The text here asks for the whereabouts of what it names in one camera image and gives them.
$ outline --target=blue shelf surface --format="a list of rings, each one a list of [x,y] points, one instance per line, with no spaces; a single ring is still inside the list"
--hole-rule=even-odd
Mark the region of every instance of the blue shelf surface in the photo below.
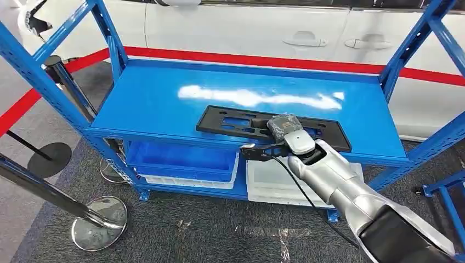
[[[257,143],[196,131],[208,105],[339,121],[352,145],[351,153],[343,153],[350,161],[408,161],[375,76],[129,60],[89,130],[127,139]]]

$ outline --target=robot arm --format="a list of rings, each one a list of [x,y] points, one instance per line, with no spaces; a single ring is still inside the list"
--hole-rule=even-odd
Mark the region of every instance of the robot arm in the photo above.
[[[409,208],[361,181],[344,157],[323,140],[313,140],[295,116],[275,116],[267,126],[277,143],[245,145],[243,155],[266,161],[270,148],[280,147],[282,156],[289,153],[291,171],[345,217],[360,249],[372,262],[455,262],[450,240]]]

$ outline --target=chrome stanchion base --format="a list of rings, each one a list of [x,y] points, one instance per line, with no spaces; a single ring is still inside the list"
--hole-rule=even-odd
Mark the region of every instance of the chrome stanchion base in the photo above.
[[[102,196],[89,202],[87,207],[124,227],[121,229],[97,227],[81,218],[76,218],[71,229],[73,242],[85,251],[99,251],[109,247],[127,228],[126,205],[117,197]]]
[[[113,184],[127,184],[127,181],[121,177],[105,159],[100,160],[100,174],[102,177]]]

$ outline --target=car door handle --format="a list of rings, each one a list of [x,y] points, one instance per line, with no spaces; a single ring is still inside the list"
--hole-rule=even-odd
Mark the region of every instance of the car door handle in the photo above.
[[[355,49],[387,49],[392,47],[392,44],[388,41],[370,42],[361,39],[348,39],[344,44],[346,47]]]
[[[324,47],[328,44],[328,40],[317,39],[311,31],[297,31],[292,37],[283,39],[283,42],[301,47]]]

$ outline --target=black cable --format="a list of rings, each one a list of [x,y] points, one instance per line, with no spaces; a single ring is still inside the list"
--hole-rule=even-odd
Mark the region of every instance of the black cable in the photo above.
[[[315,213],[317,213],[319,216],[321,216],[323,218],[323,221],[328,224],[330,226],[330,228],[332,228],[338,235],[340,235],[340,237],[344,238],[347,242],[349,242],[354,248],[356,249],[359,249],[359,245],[357,245],[355,242],[353,242],[350,238],[348,238],[346,235],[344,235],[341,231],[339,231],[339,229],[335,228],[330,222],[328,222],[326,220],[326,217],[320,213],[318,213],[318,211],[316,210],[316,206],[313,204],[313,202],[310,200],[310,198],[308,198],[307,194],[305,193],[305,191],[302,189],[302,187],[300,186],[300,184],[297,182],[296,178],[292,175],[292,172],[289,170],[289,168],[283,164],[283,162],[281,160],[279,160],[278,158],[272,156],[272,158],[277,161],[281,166],[284,167],[284,169],[286,169],[286,172],[289,174],[289,176],[292,178],[292,180],[294,180],[294,182],[296,183],[297,187],[299,187],[299,190],[302,192],[302,194],[305,196],[305,198],[307,199],[307,201],[311,204],[311,207],[313,209],[315,209]]]

